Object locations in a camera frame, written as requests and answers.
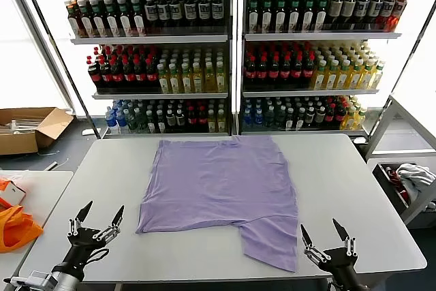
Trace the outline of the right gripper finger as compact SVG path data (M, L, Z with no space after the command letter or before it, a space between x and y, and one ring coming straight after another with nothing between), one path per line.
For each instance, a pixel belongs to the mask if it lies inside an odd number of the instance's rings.
M356 239L354 237L351 237L347 233L346 229L336 219L332 219L332 221L340 239L344 243L347 256L357 256Z
M302 232L302 241L305 246L304 254L314 264L327 263L327 261L330 260L330 256L315 247L309 236L309 233L306 231L305 227L302 224L300 225L300 229Z

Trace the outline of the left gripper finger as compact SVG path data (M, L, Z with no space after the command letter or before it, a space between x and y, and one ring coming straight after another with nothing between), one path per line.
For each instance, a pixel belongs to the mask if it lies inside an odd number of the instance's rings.
M68 229L68 236L77 236L78 230L81 227L83 221L87 217L91 207L92 207L93 201L90 201L85 207L81 208L77 214L77 216L73 219L69 219L69 229Z
M114 216L111 224L105 229L94 235L96 241L112 241L120 233L120 225L123 220L124 206L122 205Z

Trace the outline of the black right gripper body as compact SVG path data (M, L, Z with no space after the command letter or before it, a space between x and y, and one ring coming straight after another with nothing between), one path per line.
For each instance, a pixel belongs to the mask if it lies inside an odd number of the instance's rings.
M349 256L345 247L324 250L329 260L319 263L319 268L331 273L340 290L364 291L367 286L360 283L354 269L357 256Z

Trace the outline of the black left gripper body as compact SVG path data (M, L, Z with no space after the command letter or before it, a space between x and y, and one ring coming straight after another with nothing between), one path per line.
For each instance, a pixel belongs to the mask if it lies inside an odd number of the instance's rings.
M84 267L109 254L106 241L96 241L94 235L100 230L79 228L77 236L69 236L71 247L63 260L63 270L68 273L83 273Z

